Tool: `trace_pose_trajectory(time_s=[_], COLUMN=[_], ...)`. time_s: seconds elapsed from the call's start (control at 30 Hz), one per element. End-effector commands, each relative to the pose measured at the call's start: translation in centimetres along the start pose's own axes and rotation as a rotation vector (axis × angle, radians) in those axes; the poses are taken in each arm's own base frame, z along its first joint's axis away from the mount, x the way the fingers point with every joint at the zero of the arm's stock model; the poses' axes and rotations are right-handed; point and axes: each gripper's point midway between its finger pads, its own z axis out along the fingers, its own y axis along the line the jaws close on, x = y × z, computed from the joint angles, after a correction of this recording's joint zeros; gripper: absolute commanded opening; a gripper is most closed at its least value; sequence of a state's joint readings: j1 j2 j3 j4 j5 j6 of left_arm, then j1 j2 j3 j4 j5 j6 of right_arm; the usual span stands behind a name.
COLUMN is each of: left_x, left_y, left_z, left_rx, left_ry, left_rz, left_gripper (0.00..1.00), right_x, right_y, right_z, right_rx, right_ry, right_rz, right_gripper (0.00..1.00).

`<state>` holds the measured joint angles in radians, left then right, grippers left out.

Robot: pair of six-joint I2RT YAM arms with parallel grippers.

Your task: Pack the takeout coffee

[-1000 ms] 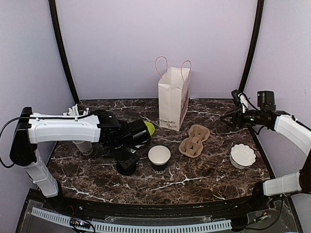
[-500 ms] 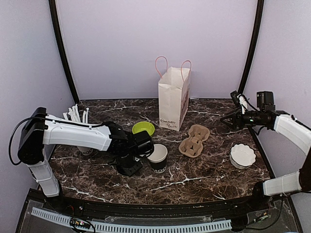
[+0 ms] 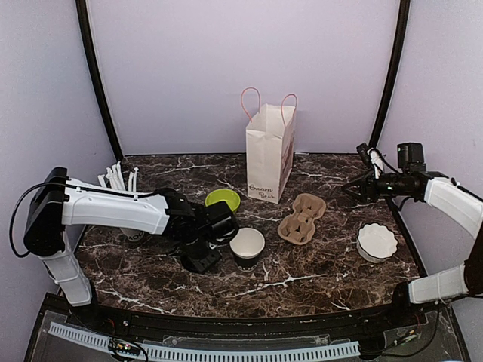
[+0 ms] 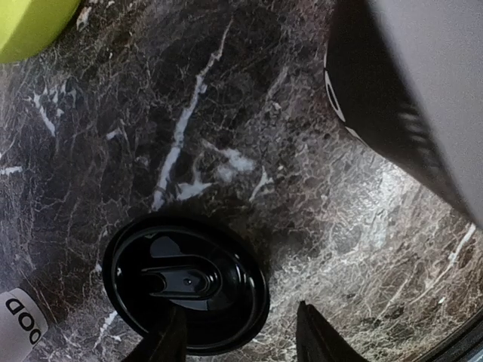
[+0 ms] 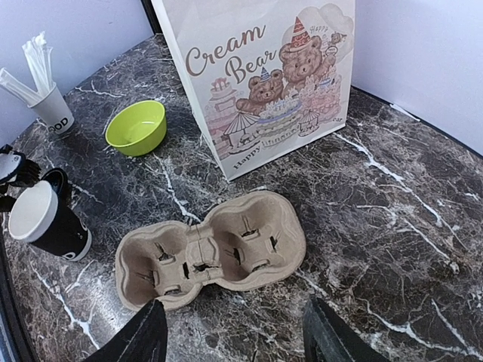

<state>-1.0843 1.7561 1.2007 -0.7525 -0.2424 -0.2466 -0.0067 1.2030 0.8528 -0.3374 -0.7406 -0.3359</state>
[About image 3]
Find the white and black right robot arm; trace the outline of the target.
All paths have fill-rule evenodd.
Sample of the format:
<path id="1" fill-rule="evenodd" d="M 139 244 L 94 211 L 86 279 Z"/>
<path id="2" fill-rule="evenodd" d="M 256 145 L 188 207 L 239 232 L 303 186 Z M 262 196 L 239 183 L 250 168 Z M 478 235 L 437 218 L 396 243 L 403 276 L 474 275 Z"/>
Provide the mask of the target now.
<path id="1" fill-rule="evenodd" d="M 413 198 L 440 210 L 474 239 L 462 265 L 398 285 L 393 293 L 394 304 L 385 311 L 390 326 L 403 326 L 413 317 L 417 304 L 482 296 L 482 200 L 439 172 L 375 176 L 369 170 L 343 185 L 342 190 L 361 204 L 398 196 Z"/>

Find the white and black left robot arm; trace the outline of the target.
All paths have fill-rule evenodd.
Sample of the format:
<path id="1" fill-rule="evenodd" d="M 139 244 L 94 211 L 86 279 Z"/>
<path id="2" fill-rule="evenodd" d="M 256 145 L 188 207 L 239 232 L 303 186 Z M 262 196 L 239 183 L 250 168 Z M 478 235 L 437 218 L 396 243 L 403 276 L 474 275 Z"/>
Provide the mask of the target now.
<path id="1" fill-rule="evenodd" d="M 106 311 L 93 300 L 93 289 L 64 236 L 68 225 L 102 225 L 166 235 L 180 243 L 197 272 L 211 261 L 208 246 L 232 231 L 232 211 L 224 201 L 210 206 L 193 203 L 173 189 L 154 192 L 113 191 L 68 177 L 55 167 L 31 188 L 23 244 L 43 261 L 78 318 L 91 329 L 106 323 Z"/>

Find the black paper coffee cup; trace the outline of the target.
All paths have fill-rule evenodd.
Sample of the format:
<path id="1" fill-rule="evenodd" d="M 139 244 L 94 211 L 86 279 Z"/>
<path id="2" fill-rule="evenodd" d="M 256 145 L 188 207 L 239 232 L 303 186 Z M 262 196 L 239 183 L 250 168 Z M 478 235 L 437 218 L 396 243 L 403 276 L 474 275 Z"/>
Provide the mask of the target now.
<path id="1" fill-rule="evenodd" d="M 251 272 L 255 269 L 265 247 L 265 238 L 256 229 L 241 228 L 229 242 L 229 246 L 238 269 L 242 272 Z"/>

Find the white paper takeout bag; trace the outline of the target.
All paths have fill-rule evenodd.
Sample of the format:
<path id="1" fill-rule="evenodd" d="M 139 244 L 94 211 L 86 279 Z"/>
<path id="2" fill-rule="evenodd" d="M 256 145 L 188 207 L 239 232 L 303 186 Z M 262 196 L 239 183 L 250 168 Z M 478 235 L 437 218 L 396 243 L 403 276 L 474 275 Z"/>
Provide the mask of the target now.
<path id="1" fill-rule="evenodd" d="M 297 105 L 258 102 L 245 128 L 248 197 L 269 203 L 280 202 L 294 160 Z"/>

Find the black plastic cup lid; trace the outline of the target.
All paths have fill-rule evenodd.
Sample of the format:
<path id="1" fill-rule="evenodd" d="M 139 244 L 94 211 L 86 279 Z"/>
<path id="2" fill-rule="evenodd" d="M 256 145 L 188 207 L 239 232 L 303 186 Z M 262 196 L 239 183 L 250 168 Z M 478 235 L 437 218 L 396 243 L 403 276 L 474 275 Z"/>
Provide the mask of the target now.
<path id="1" fill-rule="evenodd" d="M 184 254 L 180 257 L 180 261 L 181 261 L 182 266 L 187 271 L 194 272 L 194 273 L 197 272 L 197 268 L 196 268 L 195 264 L 193 263 L 192 259 L 190 257 L 188 257 L 186 254 Z"/>

